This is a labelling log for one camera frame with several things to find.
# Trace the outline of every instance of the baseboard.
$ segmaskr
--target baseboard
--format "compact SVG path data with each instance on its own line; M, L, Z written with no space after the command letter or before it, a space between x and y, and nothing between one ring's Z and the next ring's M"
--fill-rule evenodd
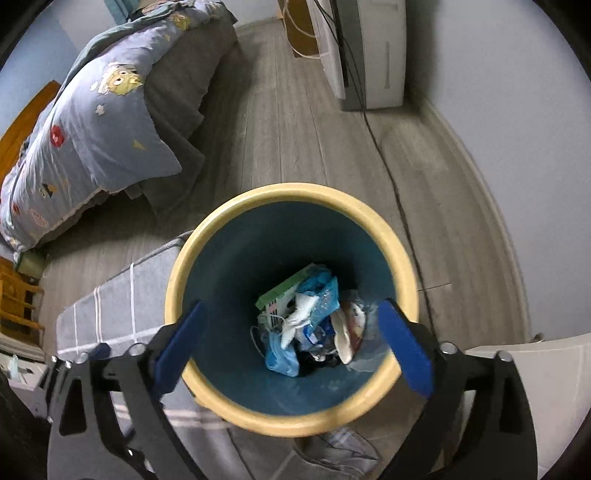
M273 17L269 17L269 18L263 18L262 20L257 20L255 22L250 22L250 23L245 23L242 25L239 25L236 28L236 32L239 33L240 30L247 30L249 28L253 28L253 27L259 27L260 25L264 25L270 22L277 22L280 21L277 16L273 16Z
M407 93L412 103L417 107L421 120L438 137L438 140L448 148L451 157L456 159L489 225L489 229L491 232L498 233L498 238L494 240L499 253L505 256L506 262L504 263L506 264L508 274L511 277L515 289L519 316L522 321L523 332L525 333L523 341L528 342L531 339L531 322L523 277L501 211L470 152L468 152L462 140L454 132L452 126L422 91L413 87L407 87Z

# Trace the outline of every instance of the wall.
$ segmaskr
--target wall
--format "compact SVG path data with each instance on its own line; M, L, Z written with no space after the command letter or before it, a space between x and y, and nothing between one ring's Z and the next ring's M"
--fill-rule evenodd
M532 0L409 0L408 84L463 141L522 271L532 333L591 331L591 82Z
M0 137L47 82L64 80L92 37L113 25L102 0L54 0L0 70Z
M278 10L277 0L224 0L224 4L238 19L237 27L274 17Z

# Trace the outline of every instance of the trash can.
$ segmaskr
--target trash can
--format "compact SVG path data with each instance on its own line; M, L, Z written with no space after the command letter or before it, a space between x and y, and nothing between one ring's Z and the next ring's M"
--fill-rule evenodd
M301 437L351 422L394 385L400 366L387 348L380 350L375 371L339 365L292 378L265 367L250 336L259 313L256 300L311 262L329 267L339 287L356 288L365 304L392 297L417 321L408 255L370 207L307 183L251 190L195 229L168 281L166 323L176 322L196 301L206 312L204 334L183 372L199 404L253 432Z

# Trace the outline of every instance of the white appliance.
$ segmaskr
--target white appliance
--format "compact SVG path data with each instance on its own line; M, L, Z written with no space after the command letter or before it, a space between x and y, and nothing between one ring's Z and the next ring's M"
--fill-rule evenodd
M337 41L314 0L307 2L320 60L341 108L360 110L359 97L365 99L366 109L402 105L406 67L405 0L318 0L334 19L329 24Z

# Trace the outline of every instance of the blue gripper pad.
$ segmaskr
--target blue gripper pad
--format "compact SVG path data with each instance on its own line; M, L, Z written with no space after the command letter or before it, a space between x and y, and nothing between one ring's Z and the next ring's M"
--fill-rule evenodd
M207 321L203 304L197 302L178 322L180 325L154 365L154 388L156 396L172 392L187 365L195 344L201 338Z
M408 319L389 300L384 300L378 307L378 324L408 386L429 398L434 388L433 364L408 327Z

